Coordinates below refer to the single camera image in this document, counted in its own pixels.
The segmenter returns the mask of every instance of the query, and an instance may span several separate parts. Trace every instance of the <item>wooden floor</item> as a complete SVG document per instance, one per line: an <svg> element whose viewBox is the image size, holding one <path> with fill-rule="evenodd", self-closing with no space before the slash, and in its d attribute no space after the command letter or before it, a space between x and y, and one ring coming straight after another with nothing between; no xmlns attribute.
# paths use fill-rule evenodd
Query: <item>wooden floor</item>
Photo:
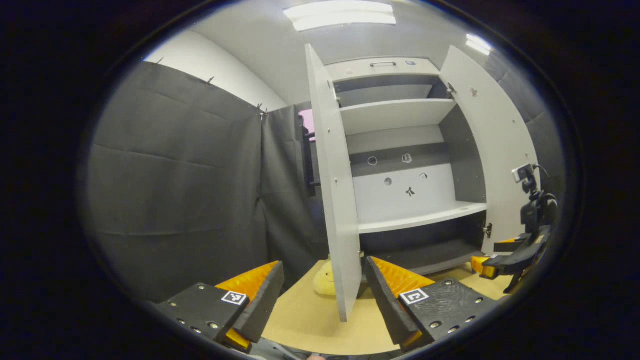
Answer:
<svg viewBox="0 0 640 360"><path fill-rule="evenodd" d="M356 300L349 322L340 322L335 297L318 295L313 290L314 275L323 263L318 261L278 299L262 337L320 354L355 356L399 349L391 342L371 289ZM505 296L502 292L512 278L482 279L479 274L471 274L470 263L427 277L434 281L456 279L493 300Z"/></svg>

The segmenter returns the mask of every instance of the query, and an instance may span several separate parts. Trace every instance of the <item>cabinet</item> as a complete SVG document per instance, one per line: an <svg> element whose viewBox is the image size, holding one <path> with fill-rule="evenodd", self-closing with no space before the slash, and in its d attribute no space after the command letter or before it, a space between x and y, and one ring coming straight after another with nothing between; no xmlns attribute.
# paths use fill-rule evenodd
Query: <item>cabinet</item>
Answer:
<svg viewBox="0 0 640 360"><path fill-rule="evenodd" d="M441 70L420 58L325 66L311 45L306 53L342 321L362 281L359 253L371 248L368 241L410 238L410 249L372 253L428 274L490 254L493 241L524 230L526 195L511 170L535 163L536 153L519 112L477 63L453 46ZM490 239L482 232L489 223ZM448 234L446 224L482 242L451 233L420 244Z"/></svg>

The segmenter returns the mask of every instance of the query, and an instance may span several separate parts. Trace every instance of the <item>open cabinet door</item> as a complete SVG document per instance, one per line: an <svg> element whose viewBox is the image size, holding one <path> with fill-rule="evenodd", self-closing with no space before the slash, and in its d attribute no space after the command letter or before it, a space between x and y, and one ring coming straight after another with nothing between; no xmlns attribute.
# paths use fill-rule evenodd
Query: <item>open cabinet door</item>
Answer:
<svg viewBox="0 0 640 360"><path fill-rule="evenodd" d="M335 293L340 321L346 322L362 280L351 163L333 81L313 47L307 44L305 52Z"/></svg>
<svg viewBox="0 0 640 360"><path fill-rule="evenodd" d="M494 242L524 232L520 208L527 204L529 196L515 183L511 171L538 163L536 151L516 106L474 60L451 46L440 79L455 89L453 97L476 139L486 184L486 223L493 224L491 239L485 235L482 250L491 254ZM540 185L539 174L536 180Z"/></svg>

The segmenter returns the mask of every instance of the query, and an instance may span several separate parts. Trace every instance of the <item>yellow toy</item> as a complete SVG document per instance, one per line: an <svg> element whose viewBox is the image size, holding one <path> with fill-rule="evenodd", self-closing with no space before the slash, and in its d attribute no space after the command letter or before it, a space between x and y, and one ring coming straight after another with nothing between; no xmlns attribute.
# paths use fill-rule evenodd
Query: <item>yellow toy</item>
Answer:
<svg viewBox="0 0 640 360"><path fill-rule="evenodd" d="M320 268L320 271L316 273L314 277L314 290L320 295L335 296L331 260L327 260Z"/></svg>

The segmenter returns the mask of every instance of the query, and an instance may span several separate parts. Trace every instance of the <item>ceiling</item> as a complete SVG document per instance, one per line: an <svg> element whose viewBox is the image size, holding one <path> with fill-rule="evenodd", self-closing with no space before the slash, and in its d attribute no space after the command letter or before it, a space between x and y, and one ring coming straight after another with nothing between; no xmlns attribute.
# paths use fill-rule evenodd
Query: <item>ceiling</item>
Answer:
<svg viewBox="0 0 640 360"><path fill-rule="evenodd" d="M429 58L438 68L455 45L481 65L486 59L468 48L468 28L439 9L409 1L391 4L396 25L352 24L298 33L282 10L301 0L245 0L196 23L191 31L215 42L271 87L288 105L309 101L304 45L325 64L373 56Z"/></svg>

